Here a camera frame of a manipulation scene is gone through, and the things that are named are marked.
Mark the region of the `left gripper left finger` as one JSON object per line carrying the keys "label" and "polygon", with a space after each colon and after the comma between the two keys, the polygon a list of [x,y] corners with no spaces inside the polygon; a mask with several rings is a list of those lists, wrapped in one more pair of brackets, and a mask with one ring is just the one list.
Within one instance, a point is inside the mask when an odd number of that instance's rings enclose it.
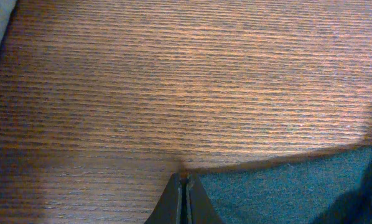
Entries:
{"label": "left gripper left finger", "polygon": [[145,224],[180,224],[182,213],[182,183],[179,174],[172,174],[159,201]]}

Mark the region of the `dark teal t-shirt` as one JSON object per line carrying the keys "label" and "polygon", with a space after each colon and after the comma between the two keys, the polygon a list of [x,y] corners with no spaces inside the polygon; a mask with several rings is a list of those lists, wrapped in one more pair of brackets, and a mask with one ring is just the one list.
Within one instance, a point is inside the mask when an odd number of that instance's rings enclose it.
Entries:
{"label": "dark teal t-shirt", "polygon": [[372,145],[200,181],[225,223],[372,223]]}

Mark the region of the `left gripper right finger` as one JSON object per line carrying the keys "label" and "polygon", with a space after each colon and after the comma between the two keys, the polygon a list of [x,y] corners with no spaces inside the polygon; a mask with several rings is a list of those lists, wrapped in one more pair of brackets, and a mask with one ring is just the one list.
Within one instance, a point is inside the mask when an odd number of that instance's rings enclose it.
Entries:
{"label": "left gripper right finger", "polygon": [[187,224],[224,224],[198,175],[190,174],[185,188]]}

